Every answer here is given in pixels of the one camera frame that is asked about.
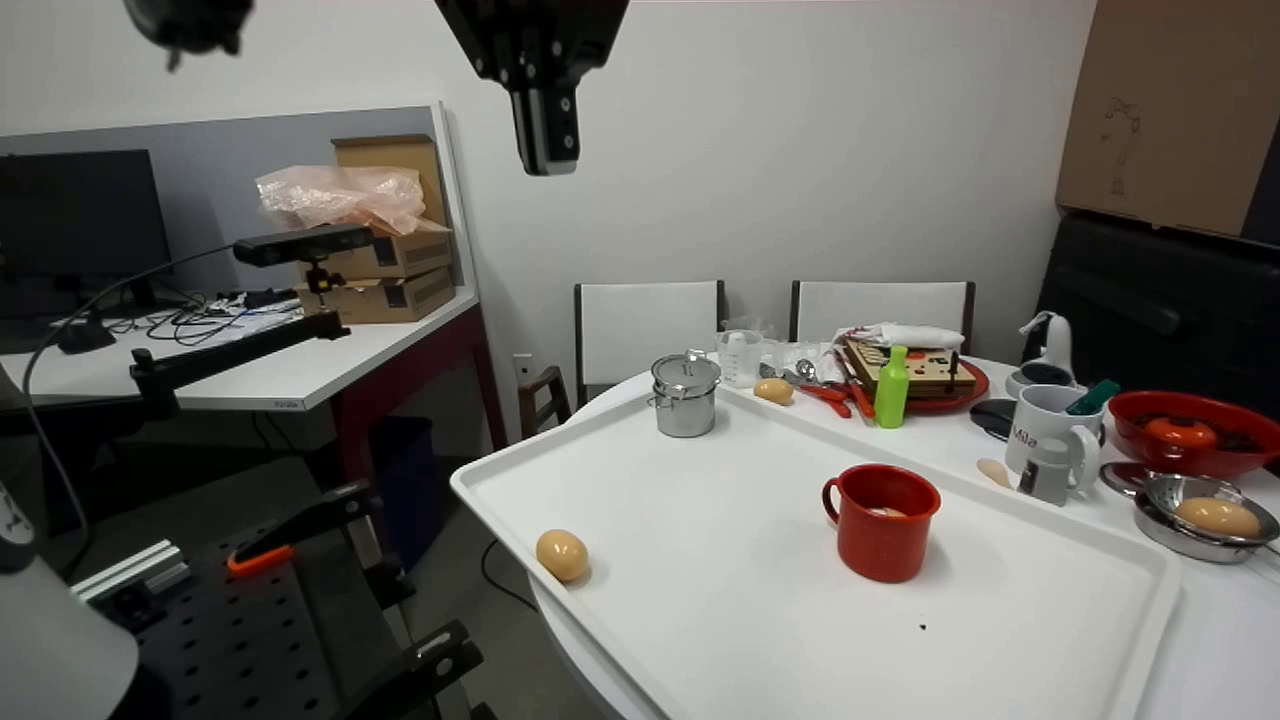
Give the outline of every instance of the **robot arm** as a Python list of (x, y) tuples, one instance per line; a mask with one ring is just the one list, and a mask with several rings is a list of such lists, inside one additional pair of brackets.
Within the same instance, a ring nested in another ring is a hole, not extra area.
[[(574, 85), (607, 63), (629, 0), (436, 0), (475, 76), (513, 90), (527, 176), (573, 173)], [(122, 0), (132, 25), (173, 51), (238, 51), (251, 0)]]

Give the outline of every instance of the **cardboard box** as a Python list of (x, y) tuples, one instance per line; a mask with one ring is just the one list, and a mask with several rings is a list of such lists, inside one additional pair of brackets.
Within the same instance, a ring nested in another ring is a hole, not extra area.
[(341, 313), (342, 325), (413, 325), (451, 300), (449, 271), (342, 280), (331, 291), (294, 288), (302, 313)]
[(1280, 0), (1101, 0), (1057, 200), (1280, 243)]
[(423, 218), (445, 226), (419, 226), (413, 234), (379, 234), (372, 249), (329, 254), (325, 269), (341, 275), (423, 275), (451, 269), (454, 243), (449, 233), (449, 200), (440, 176), (440, 151), (431, 137), (351, 137), (331, 143), (341, 169), (406, 169), (423, 184)]

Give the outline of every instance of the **tray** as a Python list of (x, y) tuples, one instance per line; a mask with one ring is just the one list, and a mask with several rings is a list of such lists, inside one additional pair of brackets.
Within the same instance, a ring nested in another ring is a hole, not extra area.
[[(837, 556), (820, 484), (860, 458), (944, 492), (913, 583)], [(641, 396), (451, 488), (668, 714), (1132, 714), (1181, 592), (1157, 543), (737, 390), (704, 440), (659, 437)], [(542, 527), (591, 549), (582, 583), (534, 563)]]

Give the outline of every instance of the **red bowl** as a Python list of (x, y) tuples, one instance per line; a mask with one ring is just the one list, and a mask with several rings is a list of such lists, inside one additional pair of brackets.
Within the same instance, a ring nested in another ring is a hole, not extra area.
[[(1280, 425), (1239, 404), (1190, 390), (1120, 390), (1110, 396), (1114, 448), (1157, 473), (1236, 479), (1280, 454)], [(1217, 448), (1197, 448), (1152, 432), (1152, 419), (1209, 425)]]

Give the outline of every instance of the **white chair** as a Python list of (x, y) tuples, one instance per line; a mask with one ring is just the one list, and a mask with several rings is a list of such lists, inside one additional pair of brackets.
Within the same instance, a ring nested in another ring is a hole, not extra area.
[(973, 331), (973, 280), (794, 280), (793, 338), (824, 344), (854, 325), (926, 325)]
[(652, 361), (716, 347), (722, 282), (574, 282), (574, 398), (601, 383), (646, 370)]

